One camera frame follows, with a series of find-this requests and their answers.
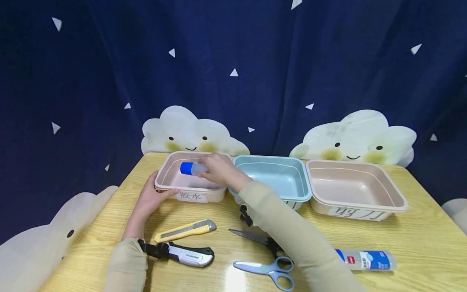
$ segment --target yellow utility knife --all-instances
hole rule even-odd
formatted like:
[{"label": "yellow utility knife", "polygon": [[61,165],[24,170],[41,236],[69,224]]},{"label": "yellow utility knife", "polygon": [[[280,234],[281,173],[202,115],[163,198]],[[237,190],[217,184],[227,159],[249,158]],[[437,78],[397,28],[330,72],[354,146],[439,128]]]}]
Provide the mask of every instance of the yellow utility knife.
[{"label": "yellow utility knife", "polygon": [[208,233],[217,229],[216,224],[209,219],[197,221],[195,223],[183,225],[171,230],[156,234],[154,240],[157,243],[172,241],[190,235]]}]

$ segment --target light blue plastic tray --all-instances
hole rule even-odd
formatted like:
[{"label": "light blue plastic tray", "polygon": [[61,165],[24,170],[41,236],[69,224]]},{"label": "light blue plastic tray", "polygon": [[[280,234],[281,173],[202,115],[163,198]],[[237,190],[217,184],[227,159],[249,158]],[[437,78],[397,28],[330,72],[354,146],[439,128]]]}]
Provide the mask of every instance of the light blue plastic tray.
[{"label": "light blue plastic tray", "polygon": [[306,202],[311,199],[311,185],[305,164],[293,157],[240,155],[234,165],[254,180],[274,189],[282,200]]}]

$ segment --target plastic tray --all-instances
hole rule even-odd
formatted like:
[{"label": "plastic tray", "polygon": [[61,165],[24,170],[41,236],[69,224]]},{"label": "plastic tray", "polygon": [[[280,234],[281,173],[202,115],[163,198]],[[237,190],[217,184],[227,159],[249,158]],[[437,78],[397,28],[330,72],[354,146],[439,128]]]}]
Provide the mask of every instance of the plastic tray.
[{"label": "plastic tray", "polygon": [[306,168],[313,190],[311,206],[320,214],[381,221],[409,208],[407,199],[377,165],[310,160]]},{"label": "plastic tray", "polygon": [[[311,198],[310,180],[305,164],[293,157],[240,155],[234,165],[254,180],[266,183],[294,210]],[[242,205],[238,194],[229,188],[235,202]]]},{"label": "plastic tray", "polygon": [[217,185],[205,178],[185,175],[180,172],[182,162],[198,162],[208,152],[177,151],[165,159],[154,182],[158,192],[177,188],[180,192],[171,197],[179,201],[207,203],[220,202],[224,199],[226,187]]}]

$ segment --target dark blue curtain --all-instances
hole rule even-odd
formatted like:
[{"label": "dark blue curtain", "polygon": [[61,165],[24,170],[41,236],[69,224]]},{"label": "dark blue curtain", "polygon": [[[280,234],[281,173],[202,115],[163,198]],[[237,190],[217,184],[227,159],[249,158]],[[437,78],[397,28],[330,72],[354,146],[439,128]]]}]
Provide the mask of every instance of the dark blue curtain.
[{"label": "dark blue curtain", "polygon": [[292,3],[2,1],[0,241],[119,185],[170,106],[282,156],[375,110],[417,133],[408,168],[439,203],[466,197],[467,2]]}]

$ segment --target wooden table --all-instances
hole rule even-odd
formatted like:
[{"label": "wooden table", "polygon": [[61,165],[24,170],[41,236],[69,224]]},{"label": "wooden table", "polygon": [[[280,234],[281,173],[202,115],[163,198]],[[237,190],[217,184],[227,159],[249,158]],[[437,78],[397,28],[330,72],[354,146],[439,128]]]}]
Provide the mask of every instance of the wooden table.
[{"label": "wooden table", "polygon": [[[40,291],[103,290],[112,249],[120,241],[144,182],[151,172],[161,167],[166,156],[149,153],[141,159]],[[467,236],[406,169],[384,168],[409,201],[406,213],[382,222],[359,221],[317,214],[308,203],[298,213],[336,248],[387,249],[395,255],[398,261],[395,272],[355,272],[368,291],[467,291]],[[171,199],[164,202],[146,225],[146,241],[151,241],[157,232],[209,218],[216,223],[216,231],[180,239],[177,243],[211,247],[215,260],[207,268],[195,268],[174,260],[151,259],[145,291],[279,291],[269,277],[233,268],[234,260],[262,263],[273,260],[262,245],[227,230],[247,229],[239,215],[239,206],[230,194],[220,203]],[[298,269],[291,276],[295,280],[294,291],[308,291]]]}]

